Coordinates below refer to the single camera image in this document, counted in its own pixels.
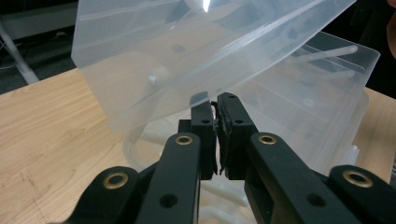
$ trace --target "transparent plastic bin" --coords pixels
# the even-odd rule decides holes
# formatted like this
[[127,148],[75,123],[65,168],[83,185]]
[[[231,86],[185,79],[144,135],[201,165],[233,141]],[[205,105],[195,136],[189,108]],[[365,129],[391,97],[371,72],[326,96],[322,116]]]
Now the transparent plastic bin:
[[257,76],[353,2],[81,0],[72,58],[110,127],[129,133],[189,108],[198,92]]
[[[161,157],[189,108],[207,100],[191,103],[194,94],[230,91],[259,131],[278,134],[326,174],[354,163],[351,143],[368,104],[362,90],[378,58],[316,35],[352,3],[80,0],[72,58],[138,171]],[[255,223],[243,182],[214,176],[201,188],[201,223]]]
[[[378,57],[372,49],[319,33],[230,92],[260,132],[279,135],[310,168],[327,175],[335,165],[355,163],[359,150],[352,141],[369,103],[363,89]],[[123,150],[129,163],[143,169],[157,161],[178,120],[190,117],[184,110],[150,122],[137,139],[134,132],[127,135]],[[255,222],[242,181],[214,176],[202,182],[201,195],[201,223]]]

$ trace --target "screw hole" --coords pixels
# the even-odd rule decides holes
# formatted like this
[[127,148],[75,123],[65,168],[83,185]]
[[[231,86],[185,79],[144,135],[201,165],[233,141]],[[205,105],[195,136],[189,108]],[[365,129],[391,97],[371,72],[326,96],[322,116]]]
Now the screw hole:
[[315,207],[324,207],[326,202],[322,199],[322,197],[318,196],[317,194],[309,194],[306,196],[306,200]]
[[160,199],[160,204],[164,208],[171,208],[177,204],[177,197],[173,194],[164,194]]
[[187,135],[180,136],[176,139],[176,143],[178,143],[179,145],[188,145],[191,142],[192,138]]
[[108,175],[103,181],[106,189],[119,189],[128,182],[128,175],[122,172]]
[[113,175],[108,179],[108,183],[115,185],[122,181],[123,177],[120,175]]
[[259,141],[265,145],[273,145],[276,143],[276,139],[269,135],[261,135]]
[[347,182],[361,188],[370,188],[373,185],[373,181],[368,176],[357,171],[345,170],[343,177]]

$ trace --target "wooden table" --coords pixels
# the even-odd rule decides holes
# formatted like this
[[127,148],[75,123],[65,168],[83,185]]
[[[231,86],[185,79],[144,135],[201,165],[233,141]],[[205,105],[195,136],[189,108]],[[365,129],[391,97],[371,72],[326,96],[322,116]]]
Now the wooden table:
[[[389,181],[396,101],[366,91],[371,103],[356,137],[358,165]],[[68,218],[96,175],[128,165],[121,141],[77,69],[1,95],[0,222]]]

